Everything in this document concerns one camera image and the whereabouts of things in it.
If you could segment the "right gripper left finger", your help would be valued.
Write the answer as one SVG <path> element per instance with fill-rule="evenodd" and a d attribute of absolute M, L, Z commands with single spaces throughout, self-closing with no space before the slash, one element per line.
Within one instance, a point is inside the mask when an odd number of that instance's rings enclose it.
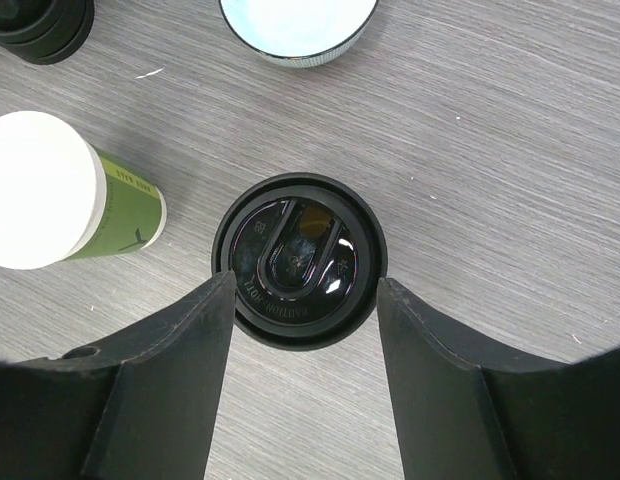
<path fill-rule="evenodd" d="M 57 359 L 0 361 L 0 479 L 200 479 L 232 336 L 235 278 Z"/>

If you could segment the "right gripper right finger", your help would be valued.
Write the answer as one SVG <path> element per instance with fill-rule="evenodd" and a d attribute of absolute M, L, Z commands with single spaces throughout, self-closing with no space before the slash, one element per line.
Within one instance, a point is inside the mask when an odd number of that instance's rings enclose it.
<path fill-rule="evenodd" d="M 377 311 L 406 478 L 620 479 L 620 346 L 536 356 L 391 278 Z"/>

